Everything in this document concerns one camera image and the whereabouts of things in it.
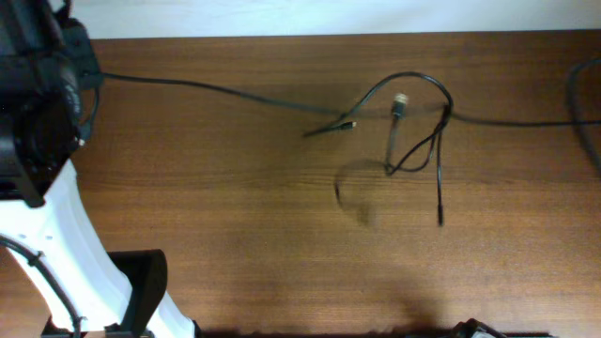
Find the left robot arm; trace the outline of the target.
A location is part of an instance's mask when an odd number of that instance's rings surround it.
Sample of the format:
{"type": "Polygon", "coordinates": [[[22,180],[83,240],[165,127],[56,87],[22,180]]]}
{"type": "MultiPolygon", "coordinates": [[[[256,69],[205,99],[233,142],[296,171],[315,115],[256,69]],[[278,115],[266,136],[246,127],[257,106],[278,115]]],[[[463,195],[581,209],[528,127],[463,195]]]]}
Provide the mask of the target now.
{"type": "Polygon", "coordinates": [[[1,244],[44,298],[46,337],[198,337],[167,292],[160,250],[109,252],[79,194],[104,79],[70,2],[1,4],[1,244]]]}

